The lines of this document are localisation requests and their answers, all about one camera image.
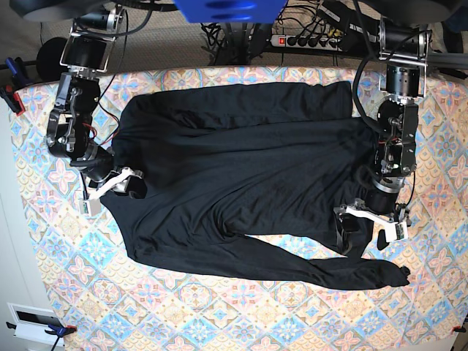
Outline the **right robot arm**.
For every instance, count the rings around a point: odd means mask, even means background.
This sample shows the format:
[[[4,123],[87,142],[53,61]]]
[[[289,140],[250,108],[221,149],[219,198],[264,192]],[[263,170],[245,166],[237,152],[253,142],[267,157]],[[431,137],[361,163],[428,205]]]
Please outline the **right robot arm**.
[[[115,163],[112,151],[95,140],[92,114],[103,95],[97,75],[106,72],[116,40],[131,34],[129,29],[119,29],[125,9],[149,11],[153,4],[116,1],[114,8],[107,10],[103,1],[11,1],[10,7],[25,20],[73,21],[59,60],[67,70],[58,82],[45,142],[52,156],[68,159],[70,167],[80,172],[80,211],[96,215],[101,209],[100,198],[107,192],[143,199],[147,193],[143,172]]]

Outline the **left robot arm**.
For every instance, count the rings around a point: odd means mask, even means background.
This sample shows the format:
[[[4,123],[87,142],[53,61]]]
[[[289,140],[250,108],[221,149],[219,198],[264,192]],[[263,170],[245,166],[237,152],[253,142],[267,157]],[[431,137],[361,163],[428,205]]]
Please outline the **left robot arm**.
[[[340,254],[348,254],[354,244],[358,220],[367,219],[382,226],[377,247],[384,249],[392,241],[408,237],[411,225],[408,203],[398,203],[399,192],[408,176],[416,175],[416,142],[418,105],[426,85],[427,55],[431,31],[404,27],[382,19],[376,43],[371,44],[363,14],[356,10],[358,23],[369,54],[358,66],[352,83],[352,100],[363,122],[377,133],[374,163],[361,165],[356,173],[366,188],[363,199],[335,208],[336,246]],[[363,69],[372,59],[386,65],[385,100],[377,117],[369,117],[358,97]]]

